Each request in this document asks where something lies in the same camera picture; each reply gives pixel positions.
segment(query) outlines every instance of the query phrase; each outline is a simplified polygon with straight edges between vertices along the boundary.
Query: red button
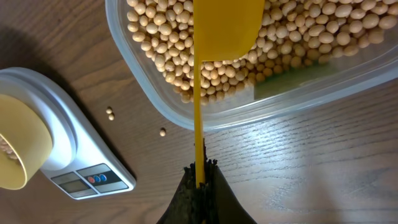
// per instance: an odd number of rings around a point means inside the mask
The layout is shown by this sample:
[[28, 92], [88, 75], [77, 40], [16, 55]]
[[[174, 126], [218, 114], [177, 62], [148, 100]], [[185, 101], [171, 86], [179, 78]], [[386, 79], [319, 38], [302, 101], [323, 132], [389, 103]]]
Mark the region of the red button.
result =
[[93, 177], [88, 177], [88, 182], [94, 184], [95, 183], [95, 179]]

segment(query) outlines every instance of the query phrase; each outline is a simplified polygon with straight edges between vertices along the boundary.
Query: wood grain surface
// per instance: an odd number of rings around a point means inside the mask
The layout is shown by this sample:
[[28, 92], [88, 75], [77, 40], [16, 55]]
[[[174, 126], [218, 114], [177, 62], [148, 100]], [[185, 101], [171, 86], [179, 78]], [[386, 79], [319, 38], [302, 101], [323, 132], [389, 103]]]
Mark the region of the wood grain surface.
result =
[[[0, 6], [0, 68], [27, 67], [55, 80], [137, 177], [132, 192], [76, 201], [38, 172], [22, 190], [0, 189], [0, 223], [155, 223], [182, 168], [194, 161], [193, 132], [166, 120], [147, 99], [111, 37], [104, 1], [1, 0]], [[317, 108], [207, 133], [206, 145], [258, 223], [397, 223], [397, 137], [394, 80]]]

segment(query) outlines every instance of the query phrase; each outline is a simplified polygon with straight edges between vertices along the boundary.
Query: blue button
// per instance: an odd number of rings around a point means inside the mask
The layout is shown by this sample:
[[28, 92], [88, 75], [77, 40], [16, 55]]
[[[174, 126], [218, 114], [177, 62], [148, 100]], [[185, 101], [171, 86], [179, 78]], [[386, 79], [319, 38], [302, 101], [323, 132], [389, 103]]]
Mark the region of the blue button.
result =
[[100, 179], [100, 177], [98, 177], [97, 175], [96, 175], [96, 176], [94, 176], [94, 180], [95, 180], [95, 182], [101, 182], [101, 179]]
[[106, 176], [104, 174], [100, 174], [99, 177], [101, 178], [102, 181], [106, 181]]

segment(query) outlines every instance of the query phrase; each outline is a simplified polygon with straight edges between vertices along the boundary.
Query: yellow bowl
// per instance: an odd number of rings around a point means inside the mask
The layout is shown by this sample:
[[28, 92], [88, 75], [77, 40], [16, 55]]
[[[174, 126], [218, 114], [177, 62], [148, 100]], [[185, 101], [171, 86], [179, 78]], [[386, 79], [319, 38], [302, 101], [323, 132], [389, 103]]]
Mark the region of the yellow bowl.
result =
[[0, 151], [0, 187], [21, 189], [49, 157], [51, 135], [43, 121], [23, 102], [0, 95], [0, 137], [20, 162]]

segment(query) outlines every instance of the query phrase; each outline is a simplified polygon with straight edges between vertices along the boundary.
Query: digital kitchen scale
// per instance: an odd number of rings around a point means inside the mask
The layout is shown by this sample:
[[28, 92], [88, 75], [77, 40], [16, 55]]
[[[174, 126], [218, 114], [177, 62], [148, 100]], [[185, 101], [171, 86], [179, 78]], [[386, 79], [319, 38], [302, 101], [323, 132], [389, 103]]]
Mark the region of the digital kitchen scale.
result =
[[136, 180], [104, 143], [72, 98], [44, 75], [26, 68], [0, 70], [0, 94], [24, 102], [53, 141], [40, 170], [76, 200], [132, 190]]

